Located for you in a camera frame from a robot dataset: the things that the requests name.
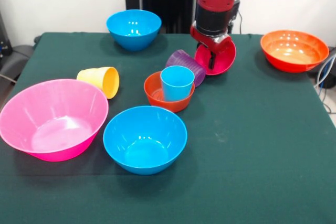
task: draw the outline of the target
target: table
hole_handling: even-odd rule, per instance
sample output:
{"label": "table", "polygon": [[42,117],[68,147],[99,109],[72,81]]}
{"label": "table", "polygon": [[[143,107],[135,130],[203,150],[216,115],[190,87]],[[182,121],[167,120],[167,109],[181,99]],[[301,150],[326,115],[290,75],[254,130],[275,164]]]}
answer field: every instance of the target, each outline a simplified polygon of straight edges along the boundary
{"label": "table", "polygon": [[260,35],[232,35],[237,59],[207,77],[178,115],[188,143],[153,176],[132,175],[105,152],[118,112],[147,105],[143,82],[172,52],[193,54],[189,35],[159,35],[142,52],[108,34],[45,33],[11,96],[81,69],[115,66],[120,89],[93,144],[48,163],[0,142],[0,223],[335,223],[336,130],[306,74],[273,68]]}

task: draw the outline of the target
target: purple cup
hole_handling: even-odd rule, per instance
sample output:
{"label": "purple cup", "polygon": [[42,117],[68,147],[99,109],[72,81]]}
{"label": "purple cup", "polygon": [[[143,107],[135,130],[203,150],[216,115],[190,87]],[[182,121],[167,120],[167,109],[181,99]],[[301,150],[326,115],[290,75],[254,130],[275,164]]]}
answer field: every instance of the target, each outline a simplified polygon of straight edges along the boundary
{"label": "purple cup", "polygon": [[182,49],[173,52],[173,54],[169,57],[166,63],[166,67],[170,66],[183,66],[193,71],[195,75],[194,80],[195,87],[199,86],[203,82],[206,75],[205,68],[202,65],[200,65],[196,60],[191,58]]}

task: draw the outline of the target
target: cup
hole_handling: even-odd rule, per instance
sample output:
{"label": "cup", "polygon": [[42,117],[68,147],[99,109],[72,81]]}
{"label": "cup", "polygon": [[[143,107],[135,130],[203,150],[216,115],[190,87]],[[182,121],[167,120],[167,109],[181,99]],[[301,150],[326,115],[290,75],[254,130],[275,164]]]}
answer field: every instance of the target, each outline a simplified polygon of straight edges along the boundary
{"label": "cup", "polygon": [[191,91],[195,75],[189,68],[170,66],[161,71],[163,98],[166,102],[185,99]]}
{"label": "cup", "polygon": [[151,74],[145,80],[145,83],[143,85],[143,88],[145,90],[150,105],[159,106],[172,112],[179,112],[181,110],[184,110],[189,105],[191,98],[194,94],[195,83],[193,83],[190,94],[185,99],[176,102],[166,102],[164,101],[163,98],[160,74],[161,74],[160,71]]}
{"label": "cup", "polygon": [[76,79],[95,85],[104,92],[107,99],[112,99],[119,87],[119,74],[114,67],[81,70]]}
{"label": "cup", "polygon": [[194,83],[196,87],[198,87],[204,81],[206,76],[205,68],[196,60],[191,58],[184,50],[180,49],[173,52],[173,54],[167,60],[166,67],[174,65],[183,66],[193,71],[195,75]]}

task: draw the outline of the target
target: bowl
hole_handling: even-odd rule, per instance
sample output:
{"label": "bowl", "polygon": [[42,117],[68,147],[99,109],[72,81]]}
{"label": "bowl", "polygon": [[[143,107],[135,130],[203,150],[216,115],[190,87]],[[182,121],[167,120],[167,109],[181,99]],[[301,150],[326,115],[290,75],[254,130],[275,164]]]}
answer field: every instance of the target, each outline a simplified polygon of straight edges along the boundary
{"label": "bowl", "polygon": [[14,149],[59,162],[92,143],[108,114],[105,94],[72,79],[33,85],[12,97],[0,113],[0,136]]}
{"label": "bowl", "polygon": [[137,106],[116,115],[106,126],[103,143],[123,169],[152,175],[169,167],[187,142],[183,121],[156,106]]}
{"label": "bowl", "polygon": [[329,48],[322,40],[301,31],[272,31],[260,43],[269,63],[290,73],[309,71],[329,55]]}
{"label": "bowl", "polygon": [[158,15],[147,10],[124,10],[107,20],[107,28],[115,41],[124,49],[139,51],[148,47],[161,27]]}
{"label": "bowl", "polygon": [[152,106],[159,106],[170,110],[172,112],[178,112],[184,110],[190,103],[191,97],[195,91],[195,84],[193,84],[190,94],[183,100],[176,102],[166,102],[163,99],[161,71],[150,75],[143,85],[147,99]]}
{"label": "bowl", "polygon": [[232,40],[225,44],[222,52],[216,55],[213,68],[209,67],[211,60],[211,52],[203,44],[199,45],[195,54],[195,60],[205,68],[207,76],[216,76],[226,72],[234,63],[237,51]]}

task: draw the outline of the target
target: bowl rim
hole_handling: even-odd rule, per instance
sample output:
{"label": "bowl rim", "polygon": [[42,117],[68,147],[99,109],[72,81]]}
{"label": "bowl rim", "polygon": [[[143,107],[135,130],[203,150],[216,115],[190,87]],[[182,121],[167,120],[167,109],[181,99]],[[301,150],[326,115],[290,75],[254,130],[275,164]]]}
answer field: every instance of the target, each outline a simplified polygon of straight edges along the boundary
{"label": "bowl rim", "polygon": [[108,22],[109,22],[109,20],[110,20],[112,17],[114,17],[115,15],[121,14],[121,13],[126,13],[126,12],[144,12],[144,13],[149,13],[149,14],[153,15],[153,16],[159,21],[159,26],[158,26],[154,31],[151,31],[150,33],[141,34],[141,35],[139,35],[139,36],[135,36],[134,38],[140,38],[140,37],[143,37],[143,36],[152,34],[152,33],[156,33],[156,32],[160,29],[160,27],[162,26],[162,20],[161,20],[161,18],[160,18],[157,14],[155,14],[155,13],[153,13],[153,12],[150,12],[150,11],[148,11],[148,10],[128,9],[128,10],[121,10],[121,11],[116,12],[116,13],[114,13],[114,14],[112,14],[111,16],[108,17],[108,19],[106,20],[106,26],[107,26],[107,29],[109,30],[109,32],[111,32],[111,33],[113,33],[113,34],[115,34],[115,35],[122,36],[122,37],[130,37],[130,38],[133,38],[133,37],[131,37],[131,36],[125,36],[125,34],[120,34],[120,33],[116,33],[115,31],[111,31],[111,29],[110,29],[109,26],[108,26]]}
{"label": "bowl rim", "polygon": [[158,100],[158,99],[152,97],[152,95],[149,94],[149,93],[147,92],[147,89],[146,89],[145,85],[146,85],[146,83],[147,83],[147,81],[149,80],[150,77],[152,77],[153,75],[156,75],[156,74],[159,75],[159,74],[161,74],[161,72],[162,72],[162,71],[157,71],[157,72],[155,72],[155,73],[152,73],[150,76],[148,76],[148,77],[146,78],[146,80],[145,80],[145,82],[144,82],[144,84],[143,84],[143,90],[145,91],[145,93],[146,93],[146,95],[147,95],[148,97],[150,97],[150,98],[153,99],[154,101],[160,102],[160,103],[162,103],[162,104],[177,104],[177,103],[181,103],[181,102],[183,102],[183,101],[185,101],[185,100],[191,98],[191,96],[194,94],[195,89],[196,89],[195,83],[193,83],[193,85],[192,85],[192,87],[191,87],[190,94],[189,94],[186,98],[184,98],[184,99],[182,99],[182,100],[179,100],[179,101],[166,102],[166,101]]}
{"label": "bowl rim", "polygon": [[[185,138],[184,138],[184,143],[181,147],[181,149],[179,151],[177,151],[177,153],[170,158],[168,161],[163,162],[162,164],[157,164],[156,166],[149,166],[149,167],[138,167],[138,166],[130,166],[129,164],[125,164],[124,162],[119,161],[117,158],[115,158],[113,155],[111,155],[111,153],[108,151],[108,149],[106,148],[106,141],[107,141],[107,137],[106,137],[106,129],[109,127],[109,125],[113,122],[113,120],[115,120],[118,116],[120,116],[123,113],[127,113],[128,111],[134,110],[134,109],[139,109],[139,108],[150,108],[150,109],[158,109],[158,110],[164,110],[166,112],[168,112],[169,114],[172,114],[179,123],[181,123],[181,125],[183,126],[183,130],[185,132]],[[187,132],[187,128],[185,126],[185,123],[183,122],[183,120],[176,115],[174,112],[167,110],[165,108],[159,107],[159,106],[151,106],[151,105],[140,105],[140,106],[134,106],[131,108],[128,108],[126,110],[121,111],[120,113],[118,113],[117,115],[115,115],[110,122],[106,125],[105,129],[104,129],[104,133],[103,133],[103,145],[104,145],[104,149],[105,151],[109,154],[109,156],[118,164],[121,164],[123,166],[126,167],[131,167],[131,168],[135,168],[135,169],[151,169],[151,168],[157,168],[160,166],[163,166],[165,164],[169,164],[170,162],[174,161],[181,153],[182,151],[185,149],[186,144],[187,144],[187,139],[188,139],[188,132]]]}
{"label": "bowl rim", "polygon": [[327,59],[327,57],[329,56],[329,47],[328,47],[328,45],[327,45],[322,39],[320,39],[319,37],[317,37],[317,36],[315,36],[315,35],[313,35],[313,34],[307,33],[307,32],[305,32],[305,31],[292,30],[292,29],[280,29],[280,30],[273,30],[273,31],[270,31],[270,32],[268,32],[268,33],[265,33],[265,34],[261,37],[261,39],[260,39],[260,45],[261,45],[261,48],[263,49],[264,52],[266,52],[266,53],[267,53],[268,55],[270,55],[272,58],[275,58],[275,57],[272,56],[272,55],[271,55],[271,54],[264,48],[264,46],[263,46],[263,41],[264,41],[265,38],[266,38],[267,36],[269,36],[270,34],[278,33],[278,32],[282,32],[282,31],[283,31],[283,32],[290,32],[290,33],[300,33],[300,34],[305,34],[305,35],[311,36],[311,37],[313,37],[314,39],[316,39],[317,41],[321,42],[321,43],[323,44],[323,46],[327,49],[328,53],[327,53],[327,55],[326,55],[323,59],[321,59],[321,60],[319,60],[319,61],[315,61],[314,63],[291,63],[291,62],[284,61],[284,60],[280,60],[280,61],[285,62],[285,63],[287,63],[287,64],[292,64],[292,65],[301,65],[301,66],[306,66],[306,65],[316,65],[316,64],[319,64],[319,63],[323,62],[323,61],[324,61],[325,59]]}
{"label": "bowl rim", "polygon": [[19,97],[20,95],[23,95],[25,92],[27,92],[27,90],[33,89],[33,88],[35,88],[36,86],[42,86],[42,85],[45,84],[45,83],[51,83],[51,82],[63,82],[63,81],[71,81],[71,82],[73,82],[73,83],[81,82],[81,83],[87,85],[88,87],[92,87],[92,88],[96,89],[96,91],[97,91],[98,93],[100,93],[100,94],[105,98],[105,99],[104,99],[104,101],[105,101],[104,104],[105,104],[105,111],[106,111],[106,112],[105,112],[105,115],[104,115],[104,117],[103,117],[104,120],[102,120],[102,122],[99,124],[99,126],[97,126],[97,128],[94,128],[94,130],[92,130],[92,133],[91,133],[85,140],[81,141],[80,143],[76,143],[76,144],[74,144],[74,145],[72,145],[72,146],[68,146],[68,147],[66,147],[66,148],[61,148],[61,149],[57,149],[57,150],[52,150],[52,151],[39,151],[39,152],[37,152],[37,151],[26,150],[26,149],[24,149],[24,148],[17,147],[17,146],[15,146],[15,145],[13,145],[12,143],[8,142],[8,140],[6,140],[6,139],[3,137],[3,132],[2,132],[2,130],[1,130],[2,128],[0,127],[0,136],[1,136],[1,138],[3,139],[3,141],[4,141],[6,144],[8,144],[10,147],[12,147],[12,148],[14,148],[14,149],[16,149],[16,150],[18,150],[18,151],[22,151],[22,152],[25,152],[25,153],[33,153],[33,154],[51,154],[51,153],[61,152],[61,151],[65,151],[65,150],[71,149],[71,148],[73,148],[73,147],[76,147],[77,145],[80,145],[80,144],[82,144],[83,142],[85,142],[86,140],[88,140],[89,138],[93,137],[93,136],[99,131],[99,129],[103,126],[103,124],[104,124],[104,122],[105,122],[105,120],[106,120],[106,118],[107,118],[107,115],[108,115],[108,113],[109,113],[109,103],[108,103],[108,101],[107,101],[107,99],[106,99],[106,96],[105,96],[105,94],[104,94],[103,91],[101,91],[99,88],[97,88],[97,87],[94,86],[93,84],[90,84],[90,83],[87,83],[87,82],[84,82],[84,81],[80,81],[80,80],[75,80],[75,79],[52,79],[52,80],[42,81],[42,82],[39,82],[39,83],[37,83],[37,84],[34,84],[34,85],[32,85],[32,86],[29,86],[29,87],[27,87],[27,88],[21,90],[21,91],[18,92],[16,95],[14,95],[14,96],[13,96],[13,97],[12,97],[12,98],[11,98],[11,99],[10,99],[4,106],[3,106],[3,108],[2,108],[2,110],[1,110],[1,112],[0,112],[0,118],[2,117],[2,115],[3,115],[3,111],[5,111],[6,107],[8,107],[9,104],[15,102],[15,100],[17,99],[17,97]]}

